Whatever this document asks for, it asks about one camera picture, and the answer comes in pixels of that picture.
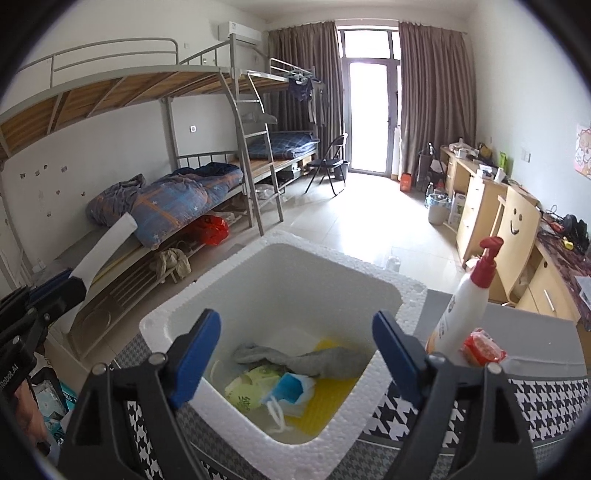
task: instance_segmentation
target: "bed railing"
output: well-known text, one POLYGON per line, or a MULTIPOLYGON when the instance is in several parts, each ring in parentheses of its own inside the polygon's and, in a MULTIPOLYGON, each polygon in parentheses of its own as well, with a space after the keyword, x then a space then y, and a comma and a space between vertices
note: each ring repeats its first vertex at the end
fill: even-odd
POLYGON ((42 57, 42 58, 37 59, 35 61, 32 61, 31 63, 27 63, 26 65, 23 65, 20 69, 18 69, 18 73, 22 72, 23 70, 26 70, 29 67, 32 67, 33 65, 37 65, 38 63, 41 63, 43 61, 51 60, 50 74, 49 74, 49 85, 50 85, 50 87, 53 87, 53 75, 56 72, 60 72, 62 70, 66 70, 71 67, 82 65, 84 63, 90 63, 91 61, 112 59, 115 57, 125 57, 125 56, 130 56, 130 55, 150 55, 150 54, 174 55, 174 62, 175 62, 175 64, 178 64, 178 42, 173 38, 166 38, 166 37, 140 37, 140 38, 118 38, 116 40, 104 40, 104 41, 98 41, 98 42, 94 42, 94 43, 87 43, 85 45, 79 45, 77 47, 72 47, 72 48, 67 48, 65 50, 60 50, 58 52, 52 53, 51 55, 47 55, 45 57, 42 57), (125 51, 125 52, 120 52, 120 53, 111 53, 108 55, 101 55, 98 57, 92 57, 90 59, 75 61, 75 62, 69 63, 67 65, 62 65, 62 66, 56 68, 56 59, 58 59, 58 57, 60 57, 61 55, 71 53, 71 52, 77 51, 77 50, 83 50, 85 48, 97 47, 97 46, 101 46, 101 45, 111 45, 111 44, 116 44, 116 43, 128 43, 128 42, 134 42, 134 41, 160 41, 160 42, 166 41, 166 42, 170 42, 174 45, 174 50, 141 50, 141 51, 125 51))
POLYGON ((213 161, 221 161, 222 159, 220 157, 223 157, 224 163, 229 163, 228 157, 230 157, 230 159, 237 158, 238 152, 236 150, 224 150, 224 151, 218 151, 218 152, 192 153, 190 155, 179 155, 177 157, 177 161, 178 161, 178 164, 180 165, 181 160, 184 160, 187 162, 187 165, 186 165, 187 167, 195 168, 195 167, 191 166, 191 159, 196 159, 199 167, 202 167, 203 165, 207 165, 208 163, 211 163, 213 161), (208 157, 209 157, 208 162, 202 161, 202 158, 208 158, 208 157))
POLYGON ((297 65, 293 65, 292 63, 279 60, 279 59, 269 59, 269 69, 272 74, 279 75, 280 77, 297 75, 303 77, 314 77, 316 76, 313 72, 309 70, 305 70, 297 65))

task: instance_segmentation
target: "curtain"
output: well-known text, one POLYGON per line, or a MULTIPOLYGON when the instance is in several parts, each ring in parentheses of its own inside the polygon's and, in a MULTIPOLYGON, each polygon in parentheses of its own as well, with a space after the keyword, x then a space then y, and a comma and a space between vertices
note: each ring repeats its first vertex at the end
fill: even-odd
MULTIPOLYGON (((269 55, 306 70, 326 85, 326 126, 318 127, 320 154, 343 134, 343 75, 335 22, 282 28, 269 32, 269 55)), ((268 113, 277 117, 275 129, 311 130, 308 103, 298 102, 287 91, 269 94, 268 113)))
POLYGON ((475 78, 461 32, 401 22, 402 173, 416 173, 418 152, 433 143, 473 145, 475 78))

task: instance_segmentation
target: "blue plaid bedding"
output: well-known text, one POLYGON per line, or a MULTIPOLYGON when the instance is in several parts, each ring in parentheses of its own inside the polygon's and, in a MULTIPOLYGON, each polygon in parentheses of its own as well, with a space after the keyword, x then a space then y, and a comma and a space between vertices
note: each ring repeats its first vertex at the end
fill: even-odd
MULTIPOLYGON (((227 193, 242 181, 242 170, 235 165, 212 162, 200 168, 180 168, 154 183, 137 188, 134 185, 132 206, 121 207, 114 202, 113 187, 91 200, 93 209, 101 206, 109 213, 103 218, 114 219, 128 211, 138 224, 135 236, 146 247, 156 249, 173 233, 190 224, 218 205, 227 193)), ((121 188, 116 190, 118 198, 128 198, 121 188)), ((89 215, 91 220, 101 223, 98 215, 89 215)))
MULTIPOLYGON (((273 157, 277 160, 292 160, 312 153, 320 142, 309 132, 272 132, 269 136, 273 157)), ((265 138, 259 137, 248 145, 248 154, 253 160, 266 159, 265 138)))

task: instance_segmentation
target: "electrical outlet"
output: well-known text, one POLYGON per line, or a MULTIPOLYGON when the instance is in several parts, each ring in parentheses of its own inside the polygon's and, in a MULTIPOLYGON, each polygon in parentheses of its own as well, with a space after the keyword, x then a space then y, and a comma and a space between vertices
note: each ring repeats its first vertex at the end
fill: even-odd
POLYGON ((529 163, 531 160, 531 152, 528 152, 525 148, 521 149, 521 160, 526 163, 529 163))

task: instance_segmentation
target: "white bucket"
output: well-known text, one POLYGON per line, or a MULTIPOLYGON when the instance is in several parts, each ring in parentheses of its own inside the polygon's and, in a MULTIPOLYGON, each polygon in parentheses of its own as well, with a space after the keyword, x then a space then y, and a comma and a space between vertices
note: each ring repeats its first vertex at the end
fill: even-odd
POLYGON ((427 199, 429 205, 428 220, 431 225, 443 225, 443 222, 449 217, 451 204, 449 198, 438 200, 436 194, 429 195, 427 199))

